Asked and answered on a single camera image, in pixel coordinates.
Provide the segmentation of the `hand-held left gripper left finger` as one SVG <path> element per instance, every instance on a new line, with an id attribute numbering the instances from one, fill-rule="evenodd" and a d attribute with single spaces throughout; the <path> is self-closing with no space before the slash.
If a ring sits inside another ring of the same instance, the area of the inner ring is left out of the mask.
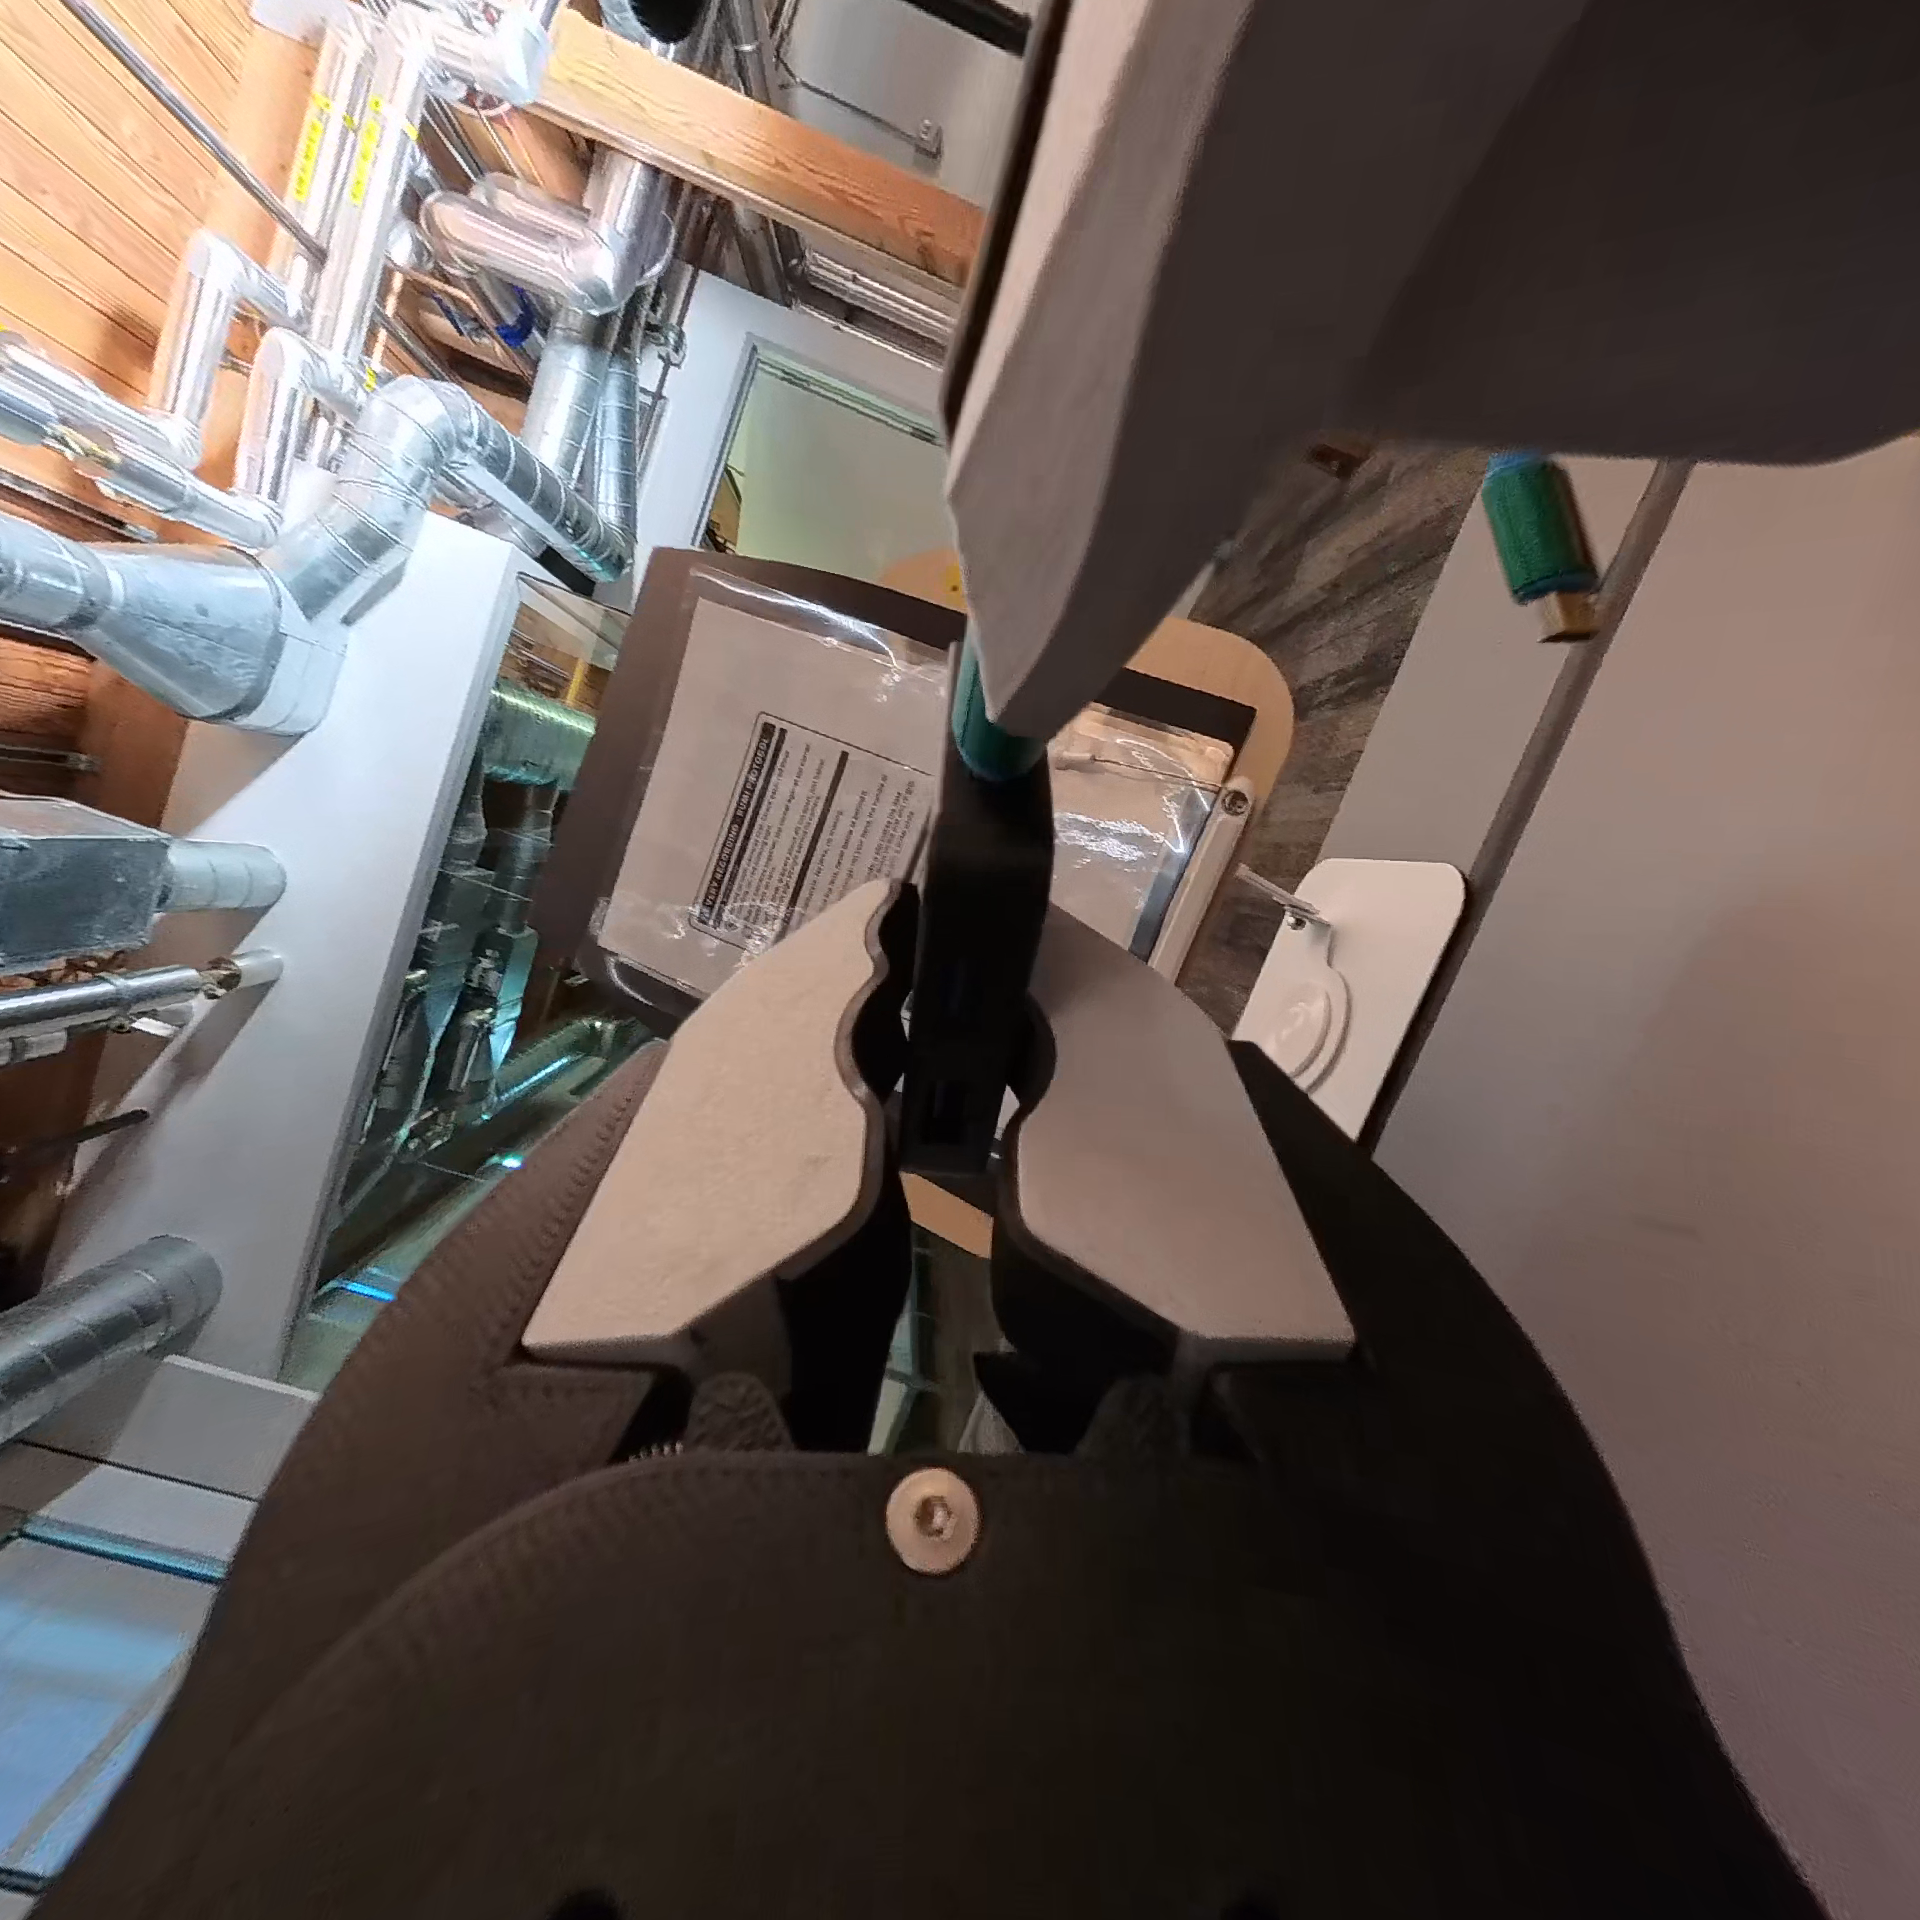
<path id="1" fill-rule="evenodd" d="M 531 1359 L 748 1377 L 803 1449 L 874 1441 L 915 1243 L 889 1100 L 919 926 L 874 879 L 663 1047 L 521 1332 Z"/>

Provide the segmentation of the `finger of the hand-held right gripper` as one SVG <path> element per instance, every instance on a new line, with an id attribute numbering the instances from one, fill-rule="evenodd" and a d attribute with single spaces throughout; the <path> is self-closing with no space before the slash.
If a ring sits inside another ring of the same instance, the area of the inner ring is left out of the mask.
<path id="1" fill-rule="evenodd" d="M 1054 731 L 1128 665 L 1215 545 L 1176 508 L 1147 345 L 1193 164 L 1255 4 L 1044 4 L 944 372 L 971 706 Z"/>

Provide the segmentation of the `black adapter dongle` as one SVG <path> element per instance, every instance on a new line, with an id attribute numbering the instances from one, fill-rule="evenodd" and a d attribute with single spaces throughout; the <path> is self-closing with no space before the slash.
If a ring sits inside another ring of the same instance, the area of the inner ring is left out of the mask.
<path id="1" fill-rule="evenodd" d="M 988 779 L 948 740 L 905 1009 L 902 1161 L 912 1172 L 976 1178 L 993 1159 L 1033 1033 L 1051 862 L 1050 769 Z"/>

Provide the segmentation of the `cluster of silver pipes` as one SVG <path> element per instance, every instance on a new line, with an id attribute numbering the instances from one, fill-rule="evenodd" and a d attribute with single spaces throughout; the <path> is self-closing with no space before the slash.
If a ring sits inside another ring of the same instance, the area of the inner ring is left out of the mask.
<path id="1" fill-rule="evenodd" d="M 319 91 L 291 182 L 295 243 L 321 259 L 274 275 L 200 233 L 183 261 L 160 338 L 154 404 L 142 427 L 110 427 L 104 489 L 170 521 L 252 550 L 282 530 L 291 468 L 308 419 L 331 409 L 371 421 L 363 357 L 377 293 L 407 227 L 419 126 L 433 101 L 467 94 L 528 107 L 553 55 L 558 4 L 387 4 L 338 14 L 323 37 Z M 631 561 L 636 439 L 600 453 L 616 397 L 618 345 L 636 298 L 673 253 L 665 174 L 601 150 L 571 206 L 508 175 L 420 202 L 412 227 L 431 265 L 500 282 L 551 305 L 519 443 L 583 493 L 616 534 L 610 563 L 571 561 L 614 580 Z"/>

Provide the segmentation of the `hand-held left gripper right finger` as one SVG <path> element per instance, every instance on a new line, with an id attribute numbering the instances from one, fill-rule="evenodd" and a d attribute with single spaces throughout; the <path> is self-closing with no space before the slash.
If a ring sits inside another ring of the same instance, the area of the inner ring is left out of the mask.
<path id="1" fill-rule="evenodd" d="M 1143 1380 L 1195 1425 L 1240 1374 L 1330 1374 L 1356 1329 L 1231 1044 L 1147 962 L 1050 908 L 1001 1105 L 1000 1348 L 983 1398 L 1070 1453 Z"/>

